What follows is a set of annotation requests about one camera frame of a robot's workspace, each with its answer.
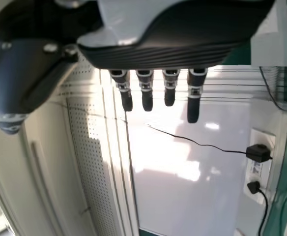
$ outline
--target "wall socket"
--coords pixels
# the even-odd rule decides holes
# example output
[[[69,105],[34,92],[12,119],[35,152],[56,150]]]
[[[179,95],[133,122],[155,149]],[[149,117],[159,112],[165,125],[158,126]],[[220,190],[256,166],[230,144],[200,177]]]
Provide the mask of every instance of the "wall socket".
[[[275,143],[276,143],[275,135],[265,133],[257,129],[251,129],[250,146],[254,144],[264,144],[270,149],[270,155],[271,157],[273,157]],[[271,164],[272,160],[263,163],[258,163],[250,159],[247,161],[244,193],[261,205],[264,202],[263,196],[261,194],[251,194],[251,192],[247,187],[247,184],[251,181],[258,181],[260,183],[260,188],[264,190],[264,192],[266,192]]]

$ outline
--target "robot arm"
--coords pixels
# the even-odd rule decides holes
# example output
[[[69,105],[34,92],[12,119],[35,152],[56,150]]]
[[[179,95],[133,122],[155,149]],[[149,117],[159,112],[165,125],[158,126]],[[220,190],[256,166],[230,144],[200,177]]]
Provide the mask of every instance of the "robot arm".
[[[177,76],[167,71],[199,71],[221,63],[253,36],[273,2],[15,0],[0,12],[0,128],[17,133],[48,99],[78,61],[73,44],[95,67],[126,71],[125,81],[111,73],[120,85],[127,84],[129,69],[137,70],[142,84],[141,71],[163,69],[173,87]],[[195,87],[197,76],[189,76],[190,88]],[[152,109],[152,78],[153,73],[145,82],[151,92],[143,92],[147,111]],[[125,89],[120,87],[125,110],[131,110],[131,92]],[[200,94],[196,98],[193,92],[190,99],[198,104]]]

